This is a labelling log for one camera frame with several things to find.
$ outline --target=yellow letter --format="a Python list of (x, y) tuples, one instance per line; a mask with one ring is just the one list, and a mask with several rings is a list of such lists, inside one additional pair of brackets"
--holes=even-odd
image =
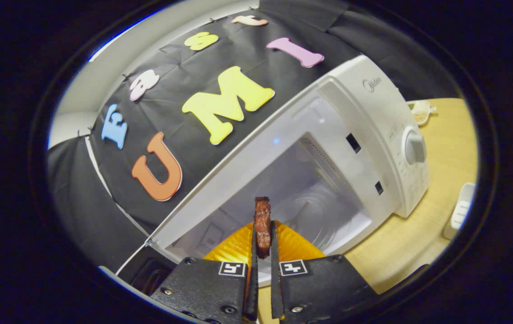
[(199, 92), (183, 105), (182, 112), (192, 112), (210, 132), (210, 142), (218, 145), (232, 132), (232, 124), (221, 122), (215, 115), (242, 121), (244, 114), (237, 96), (247, 111), (255, 111), (274, 96), (274, 90), (263, 88), (247, 78), (240, 67), (233, 66), (218, 76), (221, 94)]
[(193, 51), (200, 51), (218, 41), (217, 35), (211, 35), (208, 31), (197, 33), (184, 41), (184, 45), (190, 46)]

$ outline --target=table surface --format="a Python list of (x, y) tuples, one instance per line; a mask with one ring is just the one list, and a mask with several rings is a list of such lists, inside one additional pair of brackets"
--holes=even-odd
[[(427, 144), (430, 185), (407, 219), (391, 215), (360, 244), (344, 253), (377, 293), (383, 293), (450, 243), (442, 237), (466, 182), (477, 182), (478, 147), (472, 117), (462, 99), (429, 99), (437, 107), (420, 127)], [(271, 317), (270, 286), (259, 289), (259, 322)]]

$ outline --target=meat piece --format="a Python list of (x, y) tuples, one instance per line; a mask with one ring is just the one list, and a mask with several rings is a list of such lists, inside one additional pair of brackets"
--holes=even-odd
[(264, 259), (270, 255), (270, 205), (268, 197), (254, 199), (254, 230), (256, 231), (256, 254)]

